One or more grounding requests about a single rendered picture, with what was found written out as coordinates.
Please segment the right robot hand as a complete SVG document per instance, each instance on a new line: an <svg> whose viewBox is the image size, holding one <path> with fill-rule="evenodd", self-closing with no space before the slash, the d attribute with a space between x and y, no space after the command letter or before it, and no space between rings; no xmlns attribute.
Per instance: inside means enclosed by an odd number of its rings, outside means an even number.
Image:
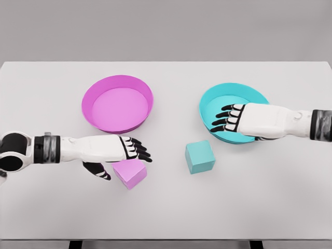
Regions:
<svg viewBox="0 0 332 249"><path fill-rule="evenodd" d="M212 122L212 133L233 132L251 136L256 141L276 140L285 136L280 108L267 104L230 104L221 108Z"/></svg>

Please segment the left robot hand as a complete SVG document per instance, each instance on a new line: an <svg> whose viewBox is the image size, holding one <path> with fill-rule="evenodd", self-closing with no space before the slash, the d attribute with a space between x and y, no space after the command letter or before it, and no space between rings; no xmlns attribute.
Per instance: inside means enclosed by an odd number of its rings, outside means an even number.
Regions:
<svg viewBox="0 0 332 249"><path fill-rule="evenodd" d="M139 159L152 162L150 153L142 142L129 136L97 135L83 137L79 141L79 158L83 166L93 175L106 181L111 176L105 170L103 163L120 162Z"/></svg>

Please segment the pink block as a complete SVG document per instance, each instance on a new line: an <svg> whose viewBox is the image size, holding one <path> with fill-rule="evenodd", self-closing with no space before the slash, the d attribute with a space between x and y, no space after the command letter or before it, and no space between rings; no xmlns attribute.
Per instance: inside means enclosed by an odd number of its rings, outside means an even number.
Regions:
<svg viewBox="0 0 332 249"><path fill-rule="evenodd" d="M115 174L129 190L147 176L145 164L138 159L114 162L112 167Z"/></svg>

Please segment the pink round plate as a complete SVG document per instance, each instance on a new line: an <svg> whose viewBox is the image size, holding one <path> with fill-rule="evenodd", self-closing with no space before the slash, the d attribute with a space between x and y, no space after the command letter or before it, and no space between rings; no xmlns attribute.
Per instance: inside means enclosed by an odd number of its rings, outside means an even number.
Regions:
<svg viewBox="0 0 332 249"><path fill-rule="evenodd" d="M149 116L154 95L144 81L129 75L114 75L94 83L84 94L81 111L95 128L108 133L126 133Z"/></svg>

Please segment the cyan round plate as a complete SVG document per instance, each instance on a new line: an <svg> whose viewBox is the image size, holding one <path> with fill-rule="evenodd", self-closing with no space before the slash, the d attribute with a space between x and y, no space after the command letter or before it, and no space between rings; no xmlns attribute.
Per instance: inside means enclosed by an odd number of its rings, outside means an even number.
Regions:
<svg viewBox="0 0 332 249"><path fill-rule="evenodd" d="M243 84L224 83L211 87L202 96L199 103L201 119L208 130L221 108L230 104L269 104L269 101L257 90Z"/></svg>

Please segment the cyan block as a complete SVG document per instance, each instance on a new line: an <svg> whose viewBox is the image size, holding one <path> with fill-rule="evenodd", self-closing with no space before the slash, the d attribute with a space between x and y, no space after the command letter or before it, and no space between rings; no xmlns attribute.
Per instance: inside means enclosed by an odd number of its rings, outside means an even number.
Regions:
<svg viewBox="0 0 332 249"><path fill-rule="evenodd" d="M185 158L191 174L212 170L215 157L208 140L186 145Z"/></svg>

